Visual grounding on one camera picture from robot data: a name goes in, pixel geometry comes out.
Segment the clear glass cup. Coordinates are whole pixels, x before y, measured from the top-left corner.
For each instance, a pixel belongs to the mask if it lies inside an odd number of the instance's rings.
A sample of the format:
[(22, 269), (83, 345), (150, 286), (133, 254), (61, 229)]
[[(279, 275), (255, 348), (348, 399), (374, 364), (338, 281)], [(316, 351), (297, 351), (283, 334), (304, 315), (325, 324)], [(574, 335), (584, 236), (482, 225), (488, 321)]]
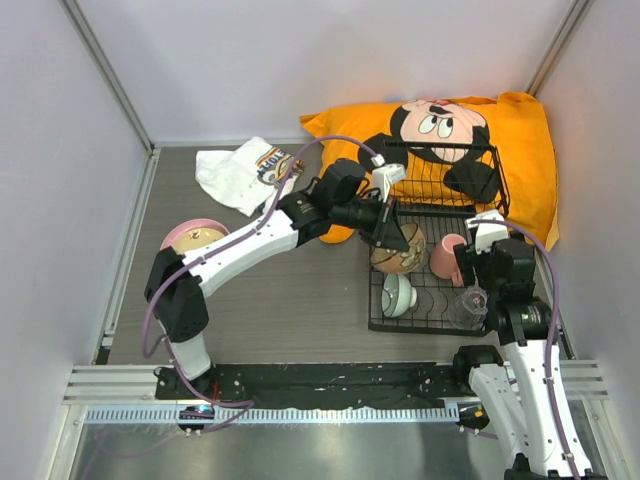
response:
[(449, 322), (460, 330), (481, 330), (487, 315), (488, 296), (479, 286), (470, 286), (459, 294), (449, 310)]

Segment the pink mug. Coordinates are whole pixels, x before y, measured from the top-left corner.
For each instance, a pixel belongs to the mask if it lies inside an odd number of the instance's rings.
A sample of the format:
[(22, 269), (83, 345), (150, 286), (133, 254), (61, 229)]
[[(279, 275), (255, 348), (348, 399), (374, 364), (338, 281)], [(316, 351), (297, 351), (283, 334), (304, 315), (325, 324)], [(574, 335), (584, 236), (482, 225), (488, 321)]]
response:
[(459, 245), (466, 245), (466, 240), (461, 235), (447, 234), (438, 242), (429, 259), (431, 272), (440, 279), (449, 280), (454, 287), (464, 285), (454, 252), (454, 248)]

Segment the light green bowl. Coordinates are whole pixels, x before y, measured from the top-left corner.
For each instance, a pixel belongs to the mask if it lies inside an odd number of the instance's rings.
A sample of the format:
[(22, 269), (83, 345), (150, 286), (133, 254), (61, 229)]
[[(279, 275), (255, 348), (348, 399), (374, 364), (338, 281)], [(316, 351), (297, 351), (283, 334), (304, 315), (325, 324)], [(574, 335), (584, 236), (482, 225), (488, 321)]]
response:
[(389, 274), (383, 283), (381, 296), (382, 313), (388, 318), (397, 318), (412, 309), (418, 300), (418, 294), (403, 274)]

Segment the pink plate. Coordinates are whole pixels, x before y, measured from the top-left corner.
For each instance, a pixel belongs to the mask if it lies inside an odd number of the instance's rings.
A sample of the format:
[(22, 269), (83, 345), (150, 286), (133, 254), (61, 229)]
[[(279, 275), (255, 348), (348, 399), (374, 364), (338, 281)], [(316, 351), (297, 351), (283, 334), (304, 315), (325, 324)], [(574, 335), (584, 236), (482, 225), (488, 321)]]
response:
[(229, 230), (223, 224), (213, 219), (207, 219), (207, 218), (192, 219), (192, 220), (188, 220), (186, 222), (181, 223), (180, 225), (176, 226), (173, 230), (171, 230), (163, 240), (160, 249), (163, 250), (165, 248), (172, 247), (172, 243), (177, 237), (179, 237), (180, 235), (182, 235), (183, 233), (191, 229), (202, 228), (202, 227), (215, 228), (217, 230), (223, 231), (226, 234), (226, 236), (229, 234)]

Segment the cream floral plate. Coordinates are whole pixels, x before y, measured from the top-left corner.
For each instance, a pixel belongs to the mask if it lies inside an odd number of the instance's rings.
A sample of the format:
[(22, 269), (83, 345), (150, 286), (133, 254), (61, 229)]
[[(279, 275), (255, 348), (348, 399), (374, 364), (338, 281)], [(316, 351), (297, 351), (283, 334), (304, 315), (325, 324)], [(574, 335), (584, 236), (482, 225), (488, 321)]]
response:
[(184, 254), (187, 251), (196, 250), (211, 243), (217, 242), (224, 238), (226, 234), (223, 231), (210, 227), (202, 227), (191, 229), (179, 237), (177, 237), (173, 243), (173, 249), (179, 253)]

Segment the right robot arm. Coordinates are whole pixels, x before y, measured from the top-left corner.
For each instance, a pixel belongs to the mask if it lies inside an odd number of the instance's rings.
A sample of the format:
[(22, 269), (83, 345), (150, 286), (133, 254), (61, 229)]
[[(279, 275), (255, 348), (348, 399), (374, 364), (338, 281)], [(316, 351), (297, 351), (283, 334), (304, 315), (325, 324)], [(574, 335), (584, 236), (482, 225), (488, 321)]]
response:
[(500, 345), (460, 347), (451, 380), (460, 393), (479, 398), (501, 447), (505, 478), (598, 478), (562, 383), (553, 311), (534, 294), (533, 246), (510, 237), (484, 252), (469, 247), (456, 255), (488, 295), (484, 324)]

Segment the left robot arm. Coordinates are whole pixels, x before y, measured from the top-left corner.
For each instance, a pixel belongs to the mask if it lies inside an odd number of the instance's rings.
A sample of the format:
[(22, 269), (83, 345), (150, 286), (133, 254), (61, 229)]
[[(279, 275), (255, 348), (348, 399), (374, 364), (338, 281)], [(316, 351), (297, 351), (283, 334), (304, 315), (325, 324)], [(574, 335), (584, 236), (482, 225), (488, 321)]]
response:
[(144, 296), (147, 320), (157, 319), (178, 371), (178, 386), (190, 398), (205, 397), (213, 385), (213, 362), (203, 332), (206, 300), (222, 285), (258, 263), (325, 235), (331, 227), (355, 230), (375, 248), (406, 252), (397, 219), (394, 184), (406, 177), (400, 164), (374, 158), (373, 188), (361, 193), (366, 171), (340, 159), (307, 189), (291, 192), (245, 227), (184, 254), (172, 247), (154, 259)]

